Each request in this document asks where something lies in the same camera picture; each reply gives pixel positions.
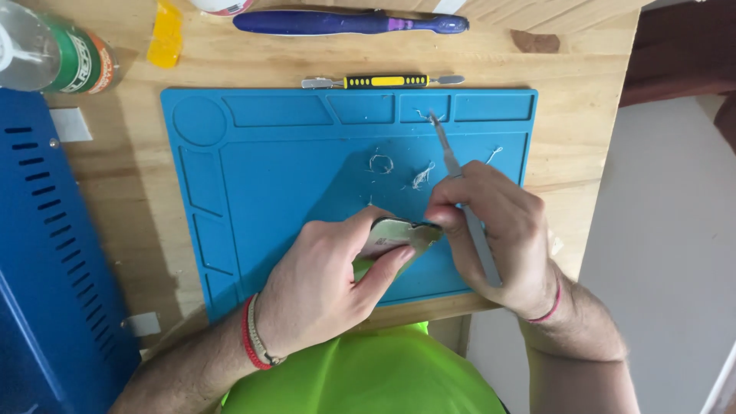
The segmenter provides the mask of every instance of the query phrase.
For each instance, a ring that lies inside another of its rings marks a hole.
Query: yellow and black handle
[[[342,78],[342,82],[345,89],[424,88],[429,85],[429,76],[425,74],[348,76]]]

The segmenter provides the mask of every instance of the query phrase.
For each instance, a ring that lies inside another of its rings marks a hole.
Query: man's right hand
[[[468,286],[520,317],[542,317],[552,308],[557,288],[555,267],[548,261],[544,202],[480,161],[464,165],[462,173],[434,187],[425,217],[445,230]],[[486,225],[501,288],[486,281],[459,203],[469,205]]]

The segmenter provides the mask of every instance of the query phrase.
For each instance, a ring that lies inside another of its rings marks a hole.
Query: gray handle
[[[465,212],[467,228],[470,230],[470,237],[473,238],[473,244],[475,245],[475,250],[478,252],[478,257],[481,258],[481,265],[483,265],[483,271],[486,273],[488,284],[492,287],[501,287],[501,278],[498,275],[496,263],[493,261],[491,249],[488,247],[481,220],[470,210],[469,206],[463,205],[462,210]]]

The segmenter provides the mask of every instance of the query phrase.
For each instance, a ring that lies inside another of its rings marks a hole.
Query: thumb
[[[391,286],[401,267],[417,251],[412,246],[402,246],[389,251],[375,261],[373,266],[353,288],[358,301],[374,307]]]
[[[424,216],[445,231],[453,252],[455,268],[465,283],[481,296],[491,298],[493,288],[486,281],[486,273],[483,271],[481,259],[475,250],[462,210],[455,206],[432,206],[427,209]]]

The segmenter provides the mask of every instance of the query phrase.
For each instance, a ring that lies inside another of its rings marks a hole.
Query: pink bracelet
[[[545,320],[547,320],[550,317],[552,317],[552,314],[554,313],[554,311],[557,310],[557,307],[559,306],[559,298],[560,298],[560,295],[561,295],[561,292],[562,292],[562,287],[560,287],[560,285],[559,285],[559,279],[558,278],[555,278],[555,280],[557,281],[557,294],[554,297],[554,305],[552,305],[552,310],[550,310],[549,312],[547,312],[546,315],[544,315],[542,317],[538,317],[537,319],[527,319],[526,320],[527,322],[529,322],[529,323],[540,323],[540,322],[544,322]]]

